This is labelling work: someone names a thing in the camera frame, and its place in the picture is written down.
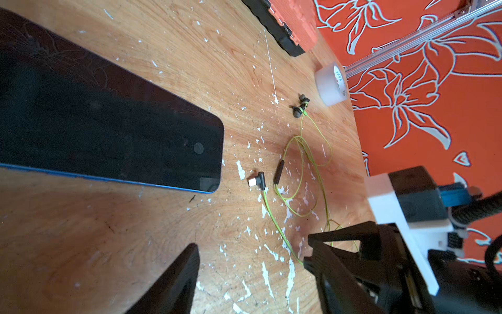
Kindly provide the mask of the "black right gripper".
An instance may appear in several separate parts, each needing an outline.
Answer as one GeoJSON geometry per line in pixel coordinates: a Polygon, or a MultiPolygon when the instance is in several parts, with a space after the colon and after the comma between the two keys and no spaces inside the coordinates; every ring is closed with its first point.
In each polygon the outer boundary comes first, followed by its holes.
{"type": "Polygon", "coordinates": [[[438,282],[431,295],[417,265],[393,225],[363,222],[330,232],[308,235],[312,255],[303,265],[316,278],[323,313],[382,313],[357,284],[335,253],[343,259],[377,260],[384,269],[378,283],[378,305],[387,313],[500,313],[501,283],[488,269],[454,259],[450,254],[428,253],[438,282]],[[359,241],[358,252],[330,247],[327,242],[359,241]]]}

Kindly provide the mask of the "black smartphone blue edge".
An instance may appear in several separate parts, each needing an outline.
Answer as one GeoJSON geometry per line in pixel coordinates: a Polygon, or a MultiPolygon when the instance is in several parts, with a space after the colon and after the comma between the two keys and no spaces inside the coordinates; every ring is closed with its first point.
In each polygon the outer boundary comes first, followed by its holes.
{"type": "Polygon", "coordinates": [[[1,166],[212,193],[216,116],[8,10],[1,11],[1,166]]]}

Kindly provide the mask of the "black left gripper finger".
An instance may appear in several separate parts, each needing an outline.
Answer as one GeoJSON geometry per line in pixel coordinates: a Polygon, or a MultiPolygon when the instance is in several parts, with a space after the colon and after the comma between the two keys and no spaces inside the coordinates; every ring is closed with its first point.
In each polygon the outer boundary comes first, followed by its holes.
{"type": "Polygon", "coordinates": [[[200,266],[199,249],[189,244],[128,313],[189,313],[200,266]]]}

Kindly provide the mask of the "green wired earphones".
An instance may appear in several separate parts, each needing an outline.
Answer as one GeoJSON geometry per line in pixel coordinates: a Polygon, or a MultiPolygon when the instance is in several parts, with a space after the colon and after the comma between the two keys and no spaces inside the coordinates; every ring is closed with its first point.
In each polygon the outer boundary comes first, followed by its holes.
{"type": "Polygon", "coordinates": [[[293,216],[297,218],[309,218],[311,215],[318,217],[317,212],[319,210],[323,210],[326,216],[326,225],[323,227],[323,230],[325,232],[339,231],[345,227],[345,225],[338,223],[330,217],[327,188],[321,176],[320,169],[328,167],[330,165],[333,159],[333,149],[327,138],[320,130],[319,126],[317,126],[317,124],[307,111],[307,107],[310,102],[310,99],[302,94],[299,96],[299,104],[292,107],[295,118],[299,119],[299,134],[291,137],[288,140],[283,152],[280,154],[280,160],[276,168],[271,186],[269,188],[266,187],[265,175],[263,172],[256,172],[248,178],[250,191],[257,192],[259,194],[258,203],[260,203],[261,206],[262,217],[269,217],[275,227],[275,230],[270,234],[272,236],[276,235],[279,237],[283,244],[283,247],[289,254],[291,265],[294,265],[295,263],[303,265],[304,262],[301,259],[301,254],[294,252],[292,243],[286,237],[285,227],[287,225],[287,222],[284,222],[283,225],[279,225],[277,219],[273,214],[273,211],[271,210],[270,202],[268,200],[268,195],[270,192],[274,194],[273,201],[277,201],[283,208],[285,208],[287,220],[293,216]],[[322,148],[329,149],[329,155],[324,156],[325,161],[323,162],[317,162],[315,160],[315,155],[307,140],[303,136],[304,119],[310,121],[319,136],[323,139],[324,143],[322,144],[322,148]],[[297,153],[301,167],[301,169],[298,171],[298,185],[294,193],[290,193],[288,189],[283,190],[280,185],[282,172],[284,170],[284,167],[287,165],[286,159],[293,153],[291,148],[292,145],[297,146],[297,153]],[[311,179],[317,182],[319,195],[312,196],[312,208],[304,209],[303,211],[301,211],[299,209],[292,209],[290,202],[297,196],[300,188],[304,187],[306,192],[309,191],[307,181],[303,179],[305,170],[308,170],[311,174],[311,179]]]}

